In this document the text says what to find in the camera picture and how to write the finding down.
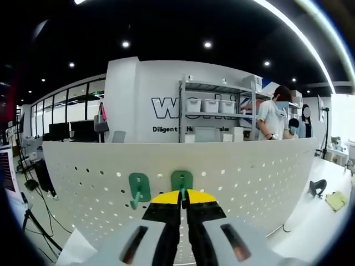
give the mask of person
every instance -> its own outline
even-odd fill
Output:
[[[311,109],[307,104],[302,107],[302,116],[299,119],[300,126],[297,130],[299,138],[313,137],[312,122],[311,122]]]
[[[257,126],[259,140],[289,139],[288,119],[285,108],[291,101],[291,92],[285,86],[276,88],[272,100],[264,101],[259,107]]]
[[[298,127],[300,126],[300,122],[296,118],[291,118],[288,122],[288,131],[290,132],[290,138],[291,139],[297,139],[297,130]]]

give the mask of white wall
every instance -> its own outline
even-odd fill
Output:
[[[110,61],[105,81],[104,107],[110,128],[110,138],[116,130],[126,131],[125,142],[135,142],[134,91],[137,57]]]
[[[332,103],[330,97],[322,97],[324,106],[329,108],[329,137],[331,139],[332,132]],[[326,120],[324,122],[318,121],[318,99],[317,97],[303,98],[303,104],[308,104],[311,109],[311,119],[313,136],[318,139],[318,147],[321,147],[324,135],[326,133]]]
[[[242,79],[251,74],[198,62],[140,62],[137,58],[111,61],[106,75],[104,97],[110,131],[126,131],[125,142],[178,142],[179,80],[183,75],[192,75],[194,80],[212,83],[222,83],[223,79],[227,79],[229,84],[241,85]],[[235,100],[230,99],[229,95],[190,93],[188,96]],[[231,128],[236,125],[234,120],[224,118],[194,118],[187,120],[187,126]],[[169,129],[169,132],[154,132],[154,127]]]

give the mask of face mask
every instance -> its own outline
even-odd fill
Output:
[[[289,102],[288,101],[277,101],[276,102],[276,106],[277,108],[279,108],[280,110],[284,109],[284,108],[287,108],[289,105]]]
[[[297,128],[296,127],[294,127],[294,126],[290,126],[290,133],[291,134],[295,134],[296,133],[296,131],[297,131]]]
[[[303,110],[303,115],[306,117],[306,118],[309,118],[311,116],[311,109],[309,107],[306,107],[304,110]]]

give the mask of desk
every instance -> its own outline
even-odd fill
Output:
[[[349,160],[349,149],[348,147],[344,147],[343,151],[327,149],[326,160],[329,162],[334,162],[336,159],[336,164],[340,166],[344,166]]]
[[[313,198],[308,193],[310,181],[327,180],[323,198]],[[324,254],[329,244],[337,240],[338,233],[347,222],[351,210],[349,202],[338,212],[333,212],[325,202],[326,194],[341,191],[349,201],[351,198],[350,171],[334,163],[315,158],[308,182],[293,213],[285,223],[285,233],[279,230],[268,237],[270,247],[279,255],[294,257],[315,263]]]

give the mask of white storage box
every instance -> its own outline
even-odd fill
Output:
[[[201,99],[186,99],[186,112],[201,112]]]
[[[202,100],[202,112],[218,112],[219,100]]]
[[[223,114],[235,114],[235,101],[220,100],[218,111]]]
[[[262,90],[262,78],[256,75],[247,76],[243,78],[243,86],[260,93]]]

